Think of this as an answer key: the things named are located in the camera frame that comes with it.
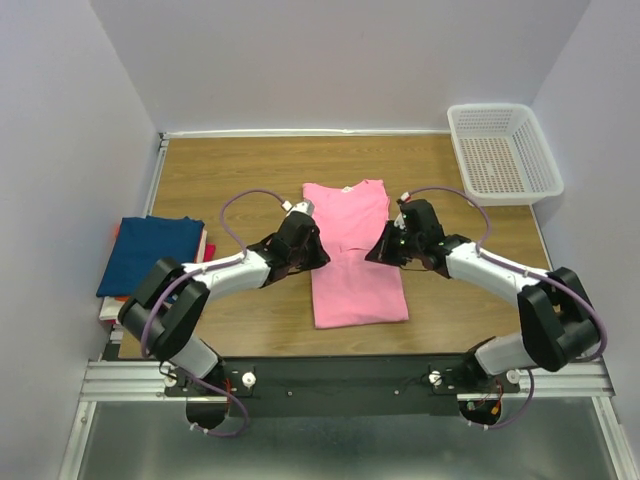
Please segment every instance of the folded clothes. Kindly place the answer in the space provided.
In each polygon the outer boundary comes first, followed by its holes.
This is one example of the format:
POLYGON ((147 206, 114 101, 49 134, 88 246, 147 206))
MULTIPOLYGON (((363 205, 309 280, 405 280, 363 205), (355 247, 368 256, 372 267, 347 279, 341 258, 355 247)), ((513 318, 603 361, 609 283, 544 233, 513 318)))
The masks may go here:
POLYGON ((123 218, 96 295, 131 295, 163 257, 172 257, 178 263, 193 262, 203 228, 203 222, 188 217, 123 218))
POLYGON ((313 202, 322 246, 331 257, 311 271, 313 315, 317 328, 407 320, 409 313, 397 267, 365 261, 389 215, 382 180, 354 187, 303 185, 313 202))

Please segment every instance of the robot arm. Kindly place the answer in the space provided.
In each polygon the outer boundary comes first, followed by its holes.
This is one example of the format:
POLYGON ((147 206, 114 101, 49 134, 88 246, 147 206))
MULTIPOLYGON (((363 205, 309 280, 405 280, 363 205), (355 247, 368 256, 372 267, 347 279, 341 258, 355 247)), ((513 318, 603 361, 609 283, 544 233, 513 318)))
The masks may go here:
POLYGON ((160 308, 146 343, 149 354, 158 360, 168 361, 197 378, 207 378, 220 363, 219 355, 194 333, 207 303, 242 290, 266 287, 292 270, 312 270, 329 262, 312 212, 309 201, 295 205, 277 232, 248 246, 246 252, 200 264, 180 265, 170 258, 158 261, 120 310, 120 323, 141 340, 151 311, 168 285, 193 273, 169 297, 173 304, 160 308))
POLYGON ((445 235, 426 200, 399 201, 400 215, 387 222, 366 259, 403 266, 420 260, 426 270, 464 280, 498 295, 520 314, 521 333, 490 338, 463 358, 452 383, 473 387, 516 368, 557 371, 600 340, 598 329, 573 298, 535 277, 548 277, 589 299, 577 275, 566 268, 553 272, 517 264, 482 251, 460 235, 445 235))

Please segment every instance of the pink shirt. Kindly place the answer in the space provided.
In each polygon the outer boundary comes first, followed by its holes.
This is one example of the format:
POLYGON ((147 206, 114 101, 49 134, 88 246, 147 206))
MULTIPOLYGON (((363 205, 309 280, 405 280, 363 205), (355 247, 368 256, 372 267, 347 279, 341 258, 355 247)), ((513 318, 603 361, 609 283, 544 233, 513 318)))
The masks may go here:
POLYGON ((363 180, 349 189, 315 183, 302 186, 313 202, 313 218, 331 261, 311 271, 317 328, 407 320, 409 314, 397 267, 367 262, 389 216, 382 180, 363 180))

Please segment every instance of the stack of folded clothes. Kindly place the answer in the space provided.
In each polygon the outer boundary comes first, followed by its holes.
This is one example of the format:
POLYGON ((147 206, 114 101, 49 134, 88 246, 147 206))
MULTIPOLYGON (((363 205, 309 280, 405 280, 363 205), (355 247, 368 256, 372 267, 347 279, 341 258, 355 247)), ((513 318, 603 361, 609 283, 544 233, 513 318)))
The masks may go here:
POLYGON ((98 297, 104 298, 100 320, 115 321, 126 297, 133 293, 158 260, 172 257, 179 263, 206 261, 205 245, 206 231, 199 220, 151 216, 123 218, 96 292, 98 297))

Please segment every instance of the white wall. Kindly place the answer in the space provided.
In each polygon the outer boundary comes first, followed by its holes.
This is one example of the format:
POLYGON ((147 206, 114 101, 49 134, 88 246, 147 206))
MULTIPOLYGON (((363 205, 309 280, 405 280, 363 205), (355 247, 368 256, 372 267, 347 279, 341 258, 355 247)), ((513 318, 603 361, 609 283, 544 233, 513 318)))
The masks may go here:
POLYGON ((554 264, 604 316, 615 404, 640 455, 640 3, 593 0, 534 102, 566 184, 536 206, 554 264))
POLYGON ((531 103, 588 0, 92 0, 161 131, 447 128, 531 103))
POLYGON ((0 12, 0 477, 55 478, 95 291, 119 217, 141 211, 157 134, 86 0, 0 12))

